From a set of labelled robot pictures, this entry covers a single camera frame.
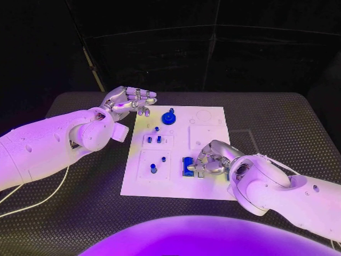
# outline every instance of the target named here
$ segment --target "tabletop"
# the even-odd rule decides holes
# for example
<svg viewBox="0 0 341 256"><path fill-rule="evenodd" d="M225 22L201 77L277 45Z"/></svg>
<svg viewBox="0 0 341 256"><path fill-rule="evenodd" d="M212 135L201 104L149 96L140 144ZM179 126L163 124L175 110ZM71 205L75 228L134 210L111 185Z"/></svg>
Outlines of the tabletop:
<svg viewBox="0 0 341 256"><path fill-rule="evenodd" d="M104 96L104 92L60 94L46 117L98 106ZM341 155L299 94L159 92L156 104L224 107L234 147L245 154L267 155L302 175L341 185ZM76 255L131 225L177 215L255 221L329 245L328 239L296 228L274 211L258 217L235 201L120 196L134 113L120 123L128 127L124 142L110 140L69 167L62 187L42 205L0 218L0 255ZM63 173L24 184L0 204L0 214L40 202Z"/></svg>

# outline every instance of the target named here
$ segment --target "blue knob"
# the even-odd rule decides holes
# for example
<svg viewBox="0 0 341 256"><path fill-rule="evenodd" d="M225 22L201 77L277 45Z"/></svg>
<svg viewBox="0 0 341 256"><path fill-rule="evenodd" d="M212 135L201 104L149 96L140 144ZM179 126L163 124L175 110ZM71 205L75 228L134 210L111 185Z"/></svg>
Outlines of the blue knob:
<svg viewBox="0 0 341 256"><path fill-rule="evenodd" d="M150 172L151 172L151 173L156 173L156 172L157 172L157 169L156 169L154 164L150 164Z"/></svg>
<svg viewBox="0 0 341 256"><path fill-rule="evenodd" d="M162 117L160 120L163 122L163 124L170 125L175 123L175 114L173 114L173 109L170 108L169 112L166 112Z"/></svg>

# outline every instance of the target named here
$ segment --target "white panel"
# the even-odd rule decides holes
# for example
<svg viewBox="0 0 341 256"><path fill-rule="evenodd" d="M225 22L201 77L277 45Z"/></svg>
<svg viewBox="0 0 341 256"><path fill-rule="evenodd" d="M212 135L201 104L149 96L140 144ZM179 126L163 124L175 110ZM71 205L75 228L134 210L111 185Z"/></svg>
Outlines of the white panel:
<svg viewBox="0 0 341 256"><path fill-rule="evenodd" d="M120 195L234 200L224 174L205 173L203 178L198 178L196 173L195 177L182 176L182 158L196 159L212 139L229 143L222 107L147 107L150 116L136 116ZM170 108L176 121L164 125L160 116ZM169 154L164 163L160 161L163 154ZM157 167L156 174L150 172L151 163Z"/></svg>

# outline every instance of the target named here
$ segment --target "gray table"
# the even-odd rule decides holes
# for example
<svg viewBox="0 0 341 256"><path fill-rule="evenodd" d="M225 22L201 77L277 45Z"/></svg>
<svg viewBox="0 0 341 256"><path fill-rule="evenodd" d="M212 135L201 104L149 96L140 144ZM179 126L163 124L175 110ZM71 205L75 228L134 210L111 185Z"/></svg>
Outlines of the gray table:
<svg viewBox="0 0 341 256"><path fill-rule="evenodd" d="M101 103L105 93L71 92L55 99L47 117ZM222 106L231 145L257 151L300 174L341 184L341 155L304 98L294 93L157 94L159 105ZM175 215L216 215L251 220L329 245L273 211L257 217L237 202L120 196L134 114L124 143L114 140L71 167L55 196L37 207L0 219L0 255L75 255L128 226ZM63 171L29 183L0 205L0 214L43 200Z"/></svg>

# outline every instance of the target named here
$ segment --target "white robotic arm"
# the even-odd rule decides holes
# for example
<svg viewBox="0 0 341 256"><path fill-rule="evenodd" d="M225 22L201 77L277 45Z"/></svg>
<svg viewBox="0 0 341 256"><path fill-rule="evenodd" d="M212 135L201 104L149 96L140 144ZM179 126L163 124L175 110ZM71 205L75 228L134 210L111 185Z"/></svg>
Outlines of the white robotic arm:
<svg viewBox="0 0 341 256"><path fill-rule="evenodd" d="M153 92L118 87L99 107L30 123L0 137L0 191L39 180L98 151L110 138L123 142L127 127L115 121L128 111L149 116Z"/></svg>
<svg viewBox="0 0 341 256"><path fill-rule="evenodd" d="M229 172L228 193L252 214L261 216L271 209L296 227L341 242L341 185L302 175L286 176L273 163L287 168L213 140L188 169L215 175Z"/></svg>

